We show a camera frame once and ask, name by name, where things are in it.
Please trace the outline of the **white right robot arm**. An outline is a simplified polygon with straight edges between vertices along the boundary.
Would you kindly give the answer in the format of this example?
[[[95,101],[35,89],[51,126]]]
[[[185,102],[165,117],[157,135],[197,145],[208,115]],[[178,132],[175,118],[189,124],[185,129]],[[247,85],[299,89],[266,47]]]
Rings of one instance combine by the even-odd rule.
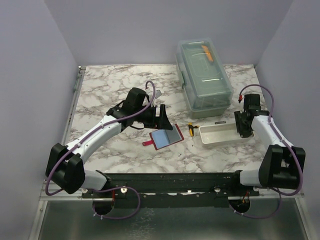
[[[299,190],[301,188],[306,152],[294,146],[280,132],[268,111],[236,111],[235,124],[240,137],[256,134],[266,153],[256,170],[242,170],[239,178],[230,183],[230,191],[241,196],[248,186]]]

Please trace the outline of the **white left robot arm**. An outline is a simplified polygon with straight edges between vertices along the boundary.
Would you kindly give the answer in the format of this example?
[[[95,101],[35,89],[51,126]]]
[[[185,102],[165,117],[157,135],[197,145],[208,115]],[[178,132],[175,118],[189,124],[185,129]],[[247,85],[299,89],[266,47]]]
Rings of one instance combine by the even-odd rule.
[[[142,123],[149,129],[173,129],[164,104],[142,106],[136,112],[132,108],[122,109],[118,105],[112,107],[84,135],[67,145],[57,143],[52,147],[45,171],[47,181],[54,182],[68,194],[88,189],[101,198],[107,197],[111,191],[108,177],[97,170],[86,170],[84,165],[98,148],[134,122]]]

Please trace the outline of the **white plastic tray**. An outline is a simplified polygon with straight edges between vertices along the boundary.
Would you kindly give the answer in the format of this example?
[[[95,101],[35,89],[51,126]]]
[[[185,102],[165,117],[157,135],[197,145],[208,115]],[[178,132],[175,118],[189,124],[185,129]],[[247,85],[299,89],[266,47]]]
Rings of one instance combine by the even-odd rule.
[[[254,135],[242,138],[237,132],[235,122],[200,126],[199,134],[205,147],[238,144],[254,138]]]

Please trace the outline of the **red leather card holder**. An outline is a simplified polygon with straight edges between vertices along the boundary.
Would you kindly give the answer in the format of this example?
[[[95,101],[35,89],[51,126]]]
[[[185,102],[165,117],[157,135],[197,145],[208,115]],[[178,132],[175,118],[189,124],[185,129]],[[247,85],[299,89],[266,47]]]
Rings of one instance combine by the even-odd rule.
[[[179,131],[179,134],[180,134],[180,138],[181,138],[178,142],[173,143],[173,144],[176,144],[176,143],[182,142],[185,138],[184,138],[179,126],[177,124],[173,124],[173,125],[176,125],[176,127]],[[166,135],[166,132],[164,129],[158,129],[153,132],[150,132],[149,136],[150,136],[150,140],[142,143],[142,145],[144,147],[153,145],[155,150],[160,150],[165,147],[173,145],[173,144],[168,143],[167,135]]]

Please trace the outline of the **dark grey credit card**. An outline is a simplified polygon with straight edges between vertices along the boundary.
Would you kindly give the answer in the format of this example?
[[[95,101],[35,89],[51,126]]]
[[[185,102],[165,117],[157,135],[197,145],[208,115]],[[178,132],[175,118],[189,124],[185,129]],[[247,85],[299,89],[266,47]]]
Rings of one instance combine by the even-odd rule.
[[[172,126],[172,130],[165,130],[165,133],[169,144],[173,144],[181,140],[181,136],[176,125]]]

